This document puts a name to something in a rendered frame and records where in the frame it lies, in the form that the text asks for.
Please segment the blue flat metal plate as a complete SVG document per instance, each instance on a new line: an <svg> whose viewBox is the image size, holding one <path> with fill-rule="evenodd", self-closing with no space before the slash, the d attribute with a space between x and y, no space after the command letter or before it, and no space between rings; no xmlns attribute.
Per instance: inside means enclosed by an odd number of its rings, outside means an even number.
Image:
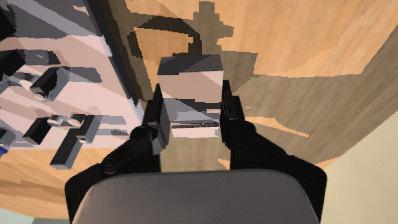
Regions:
<svg viewBox="0 0 398 224"><path fill-rule="evenodd" d="M0 146L0 154L6 154L11 147L12 147L11 144L10 146Z"/></svg>

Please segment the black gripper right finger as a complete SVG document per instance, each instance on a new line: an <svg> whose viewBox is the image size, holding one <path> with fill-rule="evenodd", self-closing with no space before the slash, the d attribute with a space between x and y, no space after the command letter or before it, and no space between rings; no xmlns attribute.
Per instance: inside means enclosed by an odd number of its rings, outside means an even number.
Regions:
<svg viewBox="0 0 398 224"><path fill-rule="evenodd" d="M223 80L219 122L222 143L231 150L230 169L270 169L294 177L304 189L320 224L327 185L325 171L288 155L258 134L254 124L245 120L239 96L232 96L229 80Z"/></svg>

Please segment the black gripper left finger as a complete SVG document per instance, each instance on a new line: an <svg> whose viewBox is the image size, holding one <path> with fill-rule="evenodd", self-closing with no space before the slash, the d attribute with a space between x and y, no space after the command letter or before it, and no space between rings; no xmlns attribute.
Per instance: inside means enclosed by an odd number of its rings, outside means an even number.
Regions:
<svg viewBox="0 0 398 224"><path fill-rule="evenodd" d="M64 190L70 224L85 194L95 183L119 174L162 172L160 152L169 144L170 126L157 83L153 100L147 102L142 125L131 131L130 139L105 156L101 163L94 164L66 182Z"/></svg>

